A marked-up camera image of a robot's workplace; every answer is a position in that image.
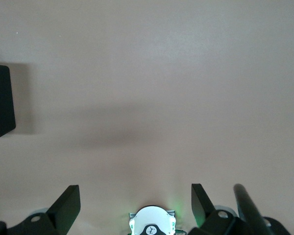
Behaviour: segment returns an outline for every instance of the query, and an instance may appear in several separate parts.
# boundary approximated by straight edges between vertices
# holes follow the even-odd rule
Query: logo
[[[146,229],[146,234],[148,235],[154,235],[157,233],[157,229],[155,226],[149,226],[147,229]]]

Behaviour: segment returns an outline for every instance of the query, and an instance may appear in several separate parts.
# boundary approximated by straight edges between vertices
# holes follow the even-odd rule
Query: screw hole
[[[271,223],[269,222],[269,220],[265,219],[265,223],[267,227],[271,227]]]
[[[218,216],[223,218],[223,219],[227,219],[229,217],[228,214],[225,211],[220,211],[218,213]]]
[[[32,217],[32,219],[30,220],[31,222],[37,222],[38,220],[40,220],[40,216],[34,216]]]

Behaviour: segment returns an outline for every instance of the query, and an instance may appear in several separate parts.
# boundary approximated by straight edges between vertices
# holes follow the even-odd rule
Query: robot part
[[[174,235],[175,211],[166,211],[161,207],[147,206],[136,214],[130,213],[129,226],[132,235]]]

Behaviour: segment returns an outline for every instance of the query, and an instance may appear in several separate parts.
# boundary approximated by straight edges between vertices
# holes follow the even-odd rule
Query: black plastic bracket
[[[0,65],[0,137],[15,127],[10,70]]]
[[[235,185],[234,192],[240,217],[216,210],[202,185],[192,184],[192,211],[198,228],[189,235],[290,235],[279,221],[260,215],[242,185]]]
[[[66,235],[79,211],[79,187],[71,185],[46,213],[33,214],[9,229],[0,221],[0,235]]]

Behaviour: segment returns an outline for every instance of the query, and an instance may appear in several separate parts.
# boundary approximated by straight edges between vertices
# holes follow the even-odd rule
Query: black mount
[[[189,235],[290,235],[275,219],[262,217],[243,185],[234,186],[239,217],[216,210],[201,184],[192,184],[192,210],[198,228]]]
[[[66,235],[79,211],[79,187],[71,185],[46,213],[33,214],[9,229],[0,221],[0,235]]]

